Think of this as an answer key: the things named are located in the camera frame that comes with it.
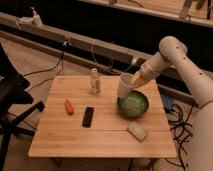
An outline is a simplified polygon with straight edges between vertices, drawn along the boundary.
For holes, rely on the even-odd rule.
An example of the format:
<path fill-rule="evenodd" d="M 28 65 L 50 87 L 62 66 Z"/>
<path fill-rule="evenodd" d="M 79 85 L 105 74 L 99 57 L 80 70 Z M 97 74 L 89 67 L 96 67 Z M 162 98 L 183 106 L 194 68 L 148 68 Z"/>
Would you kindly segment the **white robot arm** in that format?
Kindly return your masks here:
<path fill-rule="evenodd" d="M 164 37 L 159 51 L 134 74 L 133 85 L 145 85 L 169 65 L 175 66 L 200 108 L 193 119 L 187 171 L 213 171 L 213 80 L 187 57 L 187 47 L 173 36 Z"/>

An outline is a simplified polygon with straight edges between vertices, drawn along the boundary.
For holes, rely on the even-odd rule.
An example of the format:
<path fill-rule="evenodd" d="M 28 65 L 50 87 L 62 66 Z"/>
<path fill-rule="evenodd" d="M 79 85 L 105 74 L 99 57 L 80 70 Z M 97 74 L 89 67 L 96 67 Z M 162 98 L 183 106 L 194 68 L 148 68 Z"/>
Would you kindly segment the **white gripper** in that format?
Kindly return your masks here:
<path fill-rule="evenodd" d="M 153 79 L 153 72 L 150 70 L 139 70 L 132 77 L 132 85 L 134 88 L 138 88 L 147 84 Z"/>

